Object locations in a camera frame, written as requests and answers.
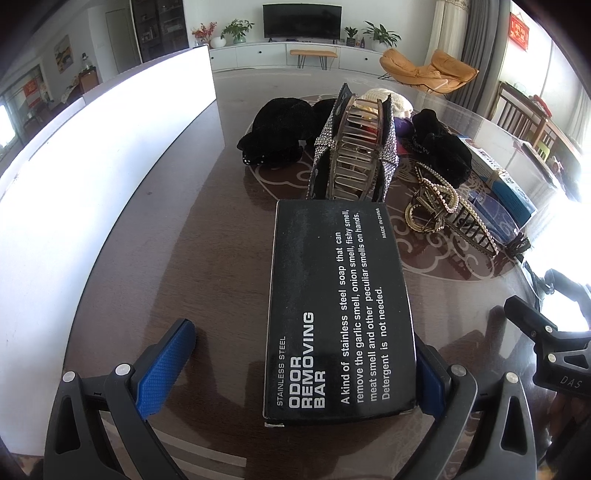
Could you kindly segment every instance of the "white curtain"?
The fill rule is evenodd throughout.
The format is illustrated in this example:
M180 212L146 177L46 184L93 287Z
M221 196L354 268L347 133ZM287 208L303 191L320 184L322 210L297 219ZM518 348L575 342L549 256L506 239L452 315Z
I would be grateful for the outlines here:
M583 150L589 150L591 147L591 100L583 88L579 87L579 97L575 104L573 117L570 120L566 133L574 139Z
M431 56L437 49L455 59L462 57L469 2L470 0L437 0L425 65L431 63Z

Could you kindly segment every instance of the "orange lounge chair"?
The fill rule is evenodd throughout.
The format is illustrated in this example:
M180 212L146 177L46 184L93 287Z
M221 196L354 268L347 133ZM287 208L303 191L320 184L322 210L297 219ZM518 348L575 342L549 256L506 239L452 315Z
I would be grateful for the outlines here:
M386 50L379 59L380 65L394 80L428 93L444 95L472 81L478 70L450 57L443 50L436 50L431 63L417 67L398 50Z

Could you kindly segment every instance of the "bottle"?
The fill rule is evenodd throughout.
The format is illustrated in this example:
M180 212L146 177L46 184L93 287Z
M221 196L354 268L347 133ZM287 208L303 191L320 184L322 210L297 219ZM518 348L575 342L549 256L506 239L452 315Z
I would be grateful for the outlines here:
M82 71L85 72L86 70L90 70L92 68L92 62L86 52L82 54Z

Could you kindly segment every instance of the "round table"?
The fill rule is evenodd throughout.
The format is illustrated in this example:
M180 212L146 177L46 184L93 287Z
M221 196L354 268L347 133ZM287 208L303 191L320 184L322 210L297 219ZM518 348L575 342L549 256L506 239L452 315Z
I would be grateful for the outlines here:
M559 194L512 136L442 98L344 70L217 74L217 102L161 157L105 242L82 295L64 365L83 377L105 374L121 362L133 362L179 317L192 320L197 347L165 407L150 418L192 478L392 478L431 425L432 418L415 409L352 424L264 426L275 197L290 189L301 194L307 176L301 164L294 175L301 185L271 170L257 173L243 165L236 143L268 100L335 95L343 82L358 94L378 86L393 89L416 111L432 108L441 121L474 138L538 207L530 236L543 230L547 207ZM404 225L396 223L396 208L391 206L391 218L400 236ZM412 236L404 238L412 251ZM517 373L542 450L553 393L533 385L533 343L505 319L501 307L514 294L533 300L520 267L506 262L497 271L479 270L472 259L466 269L466 258L437 243L406 260L403 253L403 261L416 333L448 363L463 364L475 374L485 369L499 377ZM462 440L464 448L473 424ZM128 471L109 425L108 431ZM465 449L454 454L446 469L450 476L464 454Z

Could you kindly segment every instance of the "tv stand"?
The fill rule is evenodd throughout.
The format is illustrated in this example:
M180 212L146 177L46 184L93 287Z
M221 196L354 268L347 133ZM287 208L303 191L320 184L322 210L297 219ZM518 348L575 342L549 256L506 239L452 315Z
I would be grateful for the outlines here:
M369 73L380 76L384 69L379 63L382 54L364 48L348 47L346 45L332 45L329 41L321 42L286 42L283 38L266 38L260 42L248 42L214 48L209 52L212 70L232 70L238 68L293 68L298 66L298 55L291 54L292 50L331 51L337 58L328 60L328 64L320 62L317 56L306 58L306 68L318 70L331 67L332 70L352 70L353 72Z

